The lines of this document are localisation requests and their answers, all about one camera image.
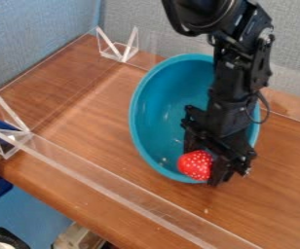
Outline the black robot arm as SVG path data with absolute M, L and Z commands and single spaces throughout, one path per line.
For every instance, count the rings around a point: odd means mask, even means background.
M 246 175 L 257 157 L 246 130 L 266 121 L 253 114 L 266 100 L 261 88 L 273 75 L 273 19 L 256 0 L 162 0 L 162 5 L 175 32 L 187 37 L 205 34 L 214 47 L 207 108 L 187 105 L 181 126 L 183 151 L 215 154 L 203 181 L 218 186 L 233 174 Z

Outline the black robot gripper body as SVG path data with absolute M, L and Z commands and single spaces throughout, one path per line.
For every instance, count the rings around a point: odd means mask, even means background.
M 190 131 L 199 138 L 214 141 L 217 154 L 211 155 L 213 160 L 219 155 L 237 157 L 234 173 L 245 175 L 257 157 L 248 137 L 248 128 L 256 122 L 253 112 L 257 96 L 248 94 L 240 99 L 222 98 L 213 92 L 209 96 L 206 110 L 193 105 L 185 106 L 181 127 L 185 132 Z

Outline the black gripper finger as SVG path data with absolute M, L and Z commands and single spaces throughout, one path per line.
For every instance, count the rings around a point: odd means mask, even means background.
M 190 153 L 194 151 L 205 151 L 210 153 L 213 156 L 217 154 L 214 149 L 214 141 L 209 138 L 199 138 L 190 131 L 186 131 L 183 134 L 183 152 Z
M 219 155 L 211 167 L 210 179 L 207 185 L 217 187 L 221 183 L 226 182 L 234 173 L 234 164 L 237 157 Z

